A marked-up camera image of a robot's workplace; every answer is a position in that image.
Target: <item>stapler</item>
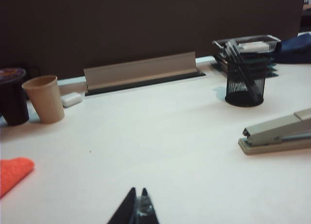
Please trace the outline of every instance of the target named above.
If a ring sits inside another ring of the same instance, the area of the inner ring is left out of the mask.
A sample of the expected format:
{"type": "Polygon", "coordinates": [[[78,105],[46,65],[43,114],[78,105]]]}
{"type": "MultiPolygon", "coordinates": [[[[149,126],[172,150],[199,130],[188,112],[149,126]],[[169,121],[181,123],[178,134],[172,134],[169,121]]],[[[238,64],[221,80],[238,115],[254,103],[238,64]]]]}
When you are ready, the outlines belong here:
{"type": "Polygon", "coordinates": [[[311,148],[311,108],[246,127],[239,145],[246,155],[311,148]]]}

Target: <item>dark brown partition wall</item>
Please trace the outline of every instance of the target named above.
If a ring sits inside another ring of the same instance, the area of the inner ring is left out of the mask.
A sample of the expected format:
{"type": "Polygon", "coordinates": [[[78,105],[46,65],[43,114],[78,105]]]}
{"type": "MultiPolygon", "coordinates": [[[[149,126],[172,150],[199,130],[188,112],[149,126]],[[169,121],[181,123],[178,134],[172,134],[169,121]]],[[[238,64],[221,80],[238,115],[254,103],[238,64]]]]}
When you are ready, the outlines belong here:
{"type": "Polygon", "coordinates": [[[299,29],[303,0],[0,0],[0,66],[82,76],[87,67],[196,51],[212,40],[299,29]]]}

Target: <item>desk cable tray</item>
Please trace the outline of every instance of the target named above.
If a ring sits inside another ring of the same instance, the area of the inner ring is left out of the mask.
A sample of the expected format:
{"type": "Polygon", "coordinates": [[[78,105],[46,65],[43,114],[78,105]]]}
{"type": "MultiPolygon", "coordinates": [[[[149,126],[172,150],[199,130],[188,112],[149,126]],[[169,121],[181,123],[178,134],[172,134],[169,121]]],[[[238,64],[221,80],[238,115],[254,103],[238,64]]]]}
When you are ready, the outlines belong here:
{"type": "Polygon", "coordinates": [[[246,127],[239,145],[246,155],[311,148],[311,108],[246,127]]]}
{"type": "Polygon", "coordinates": [[[87,95],[204,76],[195,52],[84,69],[87,95]]]}

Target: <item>paper cup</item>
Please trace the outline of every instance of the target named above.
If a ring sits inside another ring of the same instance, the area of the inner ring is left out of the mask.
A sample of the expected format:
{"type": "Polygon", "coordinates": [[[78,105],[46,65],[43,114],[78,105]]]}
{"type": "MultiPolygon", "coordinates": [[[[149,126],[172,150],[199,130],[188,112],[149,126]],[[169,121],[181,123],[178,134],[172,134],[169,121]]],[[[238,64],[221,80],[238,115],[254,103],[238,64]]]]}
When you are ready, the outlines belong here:
{"type": "Polygon", "coordinates": [[[55,123],[65,116],[56,76],[36,77],[23,83],[22,87],[42,123],[55,123]]]}

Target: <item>white eraser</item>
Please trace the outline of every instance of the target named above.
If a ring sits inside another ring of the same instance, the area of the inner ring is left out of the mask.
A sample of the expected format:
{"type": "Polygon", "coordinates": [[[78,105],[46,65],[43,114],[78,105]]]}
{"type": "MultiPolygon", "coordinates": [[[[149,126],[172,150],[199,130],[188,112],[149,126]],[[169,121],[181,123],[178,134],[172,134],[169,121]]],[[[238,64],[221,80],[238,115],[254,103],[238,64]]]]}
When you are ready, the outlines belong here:
{"type": "Polygon", "coordinates": [[[66,94],[66,95],[62,96],[61,99],[62,99],[64,107],[70,107],[70,106],[73,106],[77,103],[82,102],[83,97],[81,94],[79,94],[77,92],[73,92],[73,93],[66,94]]]}

